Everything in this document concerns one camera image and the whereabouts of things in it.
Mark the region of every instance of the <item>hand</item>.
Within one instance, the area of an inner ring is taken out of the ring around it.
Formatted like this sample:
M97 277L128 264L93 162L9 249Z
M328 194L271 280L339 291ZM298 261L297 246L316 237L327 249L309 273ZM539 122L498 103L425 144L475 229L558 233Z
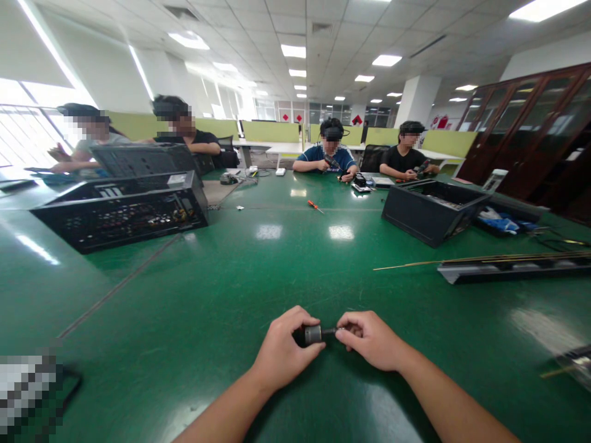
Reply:
M337 331L336 337L347 351L354 349L369 364L384 371L400 370L412 351L373 311L345 313L337 327L346 328Z
M311 317L301 306L295 306L275 319L260 347L250 372L259 386L272 392L288 385L318 357L326 343L300 348L292 334L302 325L314 326L320 320Z
M328 163L325 160L318 160L316 162L316 168L324 172L328 169Z
M348 183L351 180L353 180L355 178L355 174L353 172L351 172L351 168L349 168L349 170L347 171L347 173L345 175L343 175L340 180L342 182Z
M58 143L55 148L51 148L49 151L47 151L47 153L58 162L72 161L72 157L66 154L66 151L63 150L61 143Z
M54 174L63 174L65 172L72 172L78 169L78 164L75 162L61 162L54 164L50 171Z
M415 180L416 178L417 178L417 173L415 171L413 171L412 169L409 169L408 171L406 171L404 173L405 180Z

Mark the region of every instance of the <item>person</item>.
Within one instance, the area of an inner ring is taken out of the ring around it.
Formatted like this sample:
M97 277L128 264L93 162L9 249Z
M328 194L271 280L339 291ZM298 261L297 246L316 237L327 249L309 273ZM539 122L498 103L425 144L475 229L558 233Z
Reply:
M341 169L346 171L341 180L345 183L354 179L355 174L359 172L357 163L353 160L353 156L348 149L340 145L340 139L343 138L343 125L337 118L326 119L320 125L320 136L322 144L317 144L307 149L294 162L294 171L297 172L324 172L329 170L331 172L340 172ZM324 156L332 157L336 163L339 164L339 169L331 167L325 160Z
M223 167L220 158L222 150L217 137L195 127L189 105L180 97L159 95L152 102L152 107L154 115L168 123L172 134L154 137L144 142L184 143L192 153L210 155L216 168Z
M66 103L58 106L57 110L72 121L82 130L84 139L76 145L72 155L68 155L60 143L56 148L48 151L58 161L50 170L54 174L65 172L80 172L87 178L98 177L90 170L101 168L99 162L91 161L90 148L97 145L122 145L131 143L121 132L111 126L111 119L103 111L94 106L81 105L80 103Z
M419 150L413 149L425 127L417 121L405 121L400 125L398 144L389 148L382 155L380 173L400 180L415 180L415 168L420 167L427 157ZM439 167L430 164L425 174L438 174Z
M318 325L296 306L275 319L252 367L215 400L174 443L232 443L244 439L271 396L288 385L326 347L300 348L292 334L302 325ZM376 313L348 312L337 323L337 339L382 371L398 372L408 382L444 443L518 442L476 400L424 355L405 343Z

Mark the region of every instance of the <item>black computer case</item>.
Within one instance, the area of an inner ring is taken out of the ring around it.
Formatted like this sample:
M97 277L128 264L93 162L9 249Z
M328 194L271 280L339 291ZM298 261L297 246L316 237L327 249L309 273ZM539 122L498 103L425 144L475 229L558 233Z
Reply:
M390 187L382 218L438 247L470 226L491 195L436 180Z

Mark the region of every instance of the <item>air vent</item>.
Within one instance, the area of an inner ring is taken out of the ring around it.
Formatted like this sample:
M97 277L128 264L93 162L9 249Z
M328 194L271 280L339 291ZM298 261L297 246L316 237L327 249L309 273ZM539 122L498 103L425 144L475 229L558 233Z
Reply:
M164 7L179 20L189 19L196 22L204 22L203 17L200 16L194 9L166 5Z
M312 35L329 36L332 34L332 25L330 23L312 23Z

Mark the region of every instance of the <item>forearm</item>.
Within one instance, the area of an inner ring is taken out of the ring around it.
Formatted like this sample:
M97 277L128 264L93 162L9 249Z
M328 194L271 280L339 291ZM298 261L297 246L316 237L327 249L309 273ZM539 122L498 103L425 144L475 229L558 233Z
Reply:
M217 143L191 143L187 145L189 151L196 154L219 155L221 152L220 145Z
M273 393L259 388L246 372L214 401L173 443L241 442L254 418Z
M380 173L385 174L385 175L389 175L391 177L395 177L395 178L401 178L402 180L404 180L406 178L406 174L404 172L400 172L397 171L394 168L391 168L390 166L382 163L380 165Z
M400 369L443 443L518 442L502 423L415 349Z
M296 160L294 161L293 169L297 172L309 172L311 170L318 169L318 166L316 165L316 162Z

